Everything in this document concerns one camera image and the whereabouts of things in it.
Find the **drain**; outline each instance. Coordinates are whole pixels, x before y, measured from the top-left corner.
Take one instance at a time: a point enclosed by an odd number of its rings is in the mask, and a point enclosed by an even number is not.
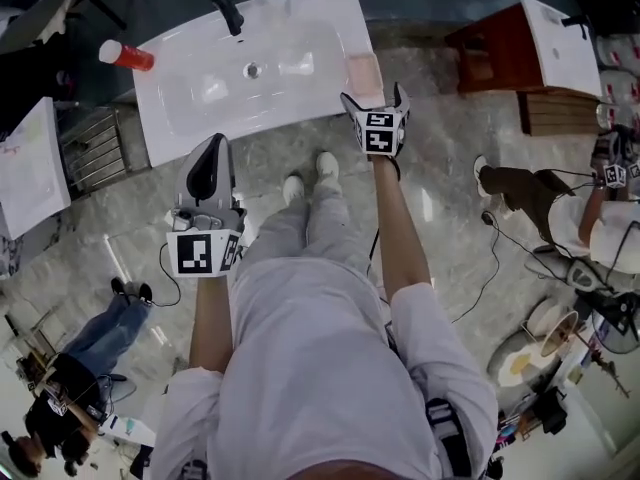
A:
[[[247,64],[242,70],[242,74],[245,76],[245,78],[251,78],[252,80],[258,78],[260,76],[260,73],[262,73],[262,68],[255,62]]]

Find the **white pants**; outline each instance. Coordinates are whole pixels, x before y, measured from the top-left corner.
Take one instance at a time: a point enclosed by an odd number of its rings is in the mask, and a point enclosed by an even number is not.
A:
[[[369,256],[351,225],[335,179],[327,178],[315,186],[310,208],[303,198],[295,198],[287,208],[271,215],[240,262],[236,278],[259,261],[298,256],[326,258],[368,276]]]

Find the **white sneaker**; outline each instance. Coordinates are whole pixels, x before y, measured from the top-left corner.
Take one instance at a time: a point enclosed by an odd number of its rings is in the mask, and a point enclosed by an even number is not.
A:
[[[504,194],[502,194],[500,196],[500,214],[502,215],[502,218],[504,220],[509,220],[511,218],[511,216],[516,213],[514,210],[512,210],[511,208],[509,208],[509,205],[507,204],[507,200],[504,198]]]
[[[480,169],[486,165],[489,165],[489,163],[482,155],[476,158],[476,161],[473,163],[473,177],[476,179],[476,183],[478,184],[478,194],[480,194],[480,197],[490,197],[490,195],[487,194],[487,191],[482,188],[482,183],[480,183]]]
[[[282,185],[282,197],[284,197],[284,202],[287,203],[287,206],[289,206],[291,201],[297,197],[304,199],[304,183],[300,176],[291,175],[284,180],[284,185]]]
[[[319,178],[333,176],[335,179],[338,179],[338,174],[340,174],[338,160],[328,151],[324,151],[318,155],[316,159],[316,169],[318,170]]]

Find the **shoe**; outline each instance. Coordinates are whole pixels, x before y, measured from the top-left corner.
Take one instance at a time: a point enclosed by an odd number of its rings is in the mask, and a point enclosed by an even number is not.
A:
[[[291,201],[297,197],[304,199],[304,183],[300,176],[292,174],[284,180],[284,185],[282,185],[282,197],[284,197],[284,202],[287,203],[287,206],[289,206]]]
[[[490,197],[490,195],[487,194],[487,191],[482,188],[482,183],[480,183],[480,170],[487,165],[489,165],[489,163],[482,155],[476,158],[476,161],[473,163],[473,177],[476,179],[476,183],[478,184],[478,194],[480,194],[480,197]]]
[[[338,175],[340,174],[338,160],[328,151],[324,151],[318,155],[318,158],[316,159],[316,169],[318,171],[319,178],[332,176],[333,178],[338,179]]]
[[[115,293],[116,295],[124,295],[124,284],[122,284],[122,281],[120,280],[119,277],[114,277],[111,280],[111,289],[113,290],[113,293]]]
[[[505,198],[504,194],[502,194],[500,198],[500,215],[502,215],[502,218],[504,220],[509,220],[511,216],[516,212],[515,210],[509,208],[509,204],[507,203],[507,199]]]
[[[138,297],[142,302],[146,302],[147,304],[151,304],[151,302],[153,301],[153,292],[151,291],[151,287],[147,283],[142,283],[140,285]]]

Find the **black shirt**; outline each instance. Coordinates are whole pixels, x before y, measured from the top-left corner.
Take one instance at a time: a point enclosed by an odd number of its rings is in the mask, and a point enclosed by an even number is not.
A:
[[[53,363],[56,372],[50,377],[52,382],[60,383],[66,395],[81,409],[86,410],[89,405],[100,405],[100,389],[96,378],[80,362],[67,354],[60,354]],[[27,431],[33,437],[38,434],[47,457],[55,457],[55,447],[61,446],[64,441],[82,425],[71,411],[64,416],[58,416],[49,406],[49,395],[45,392],[29,409],[25,424]]]

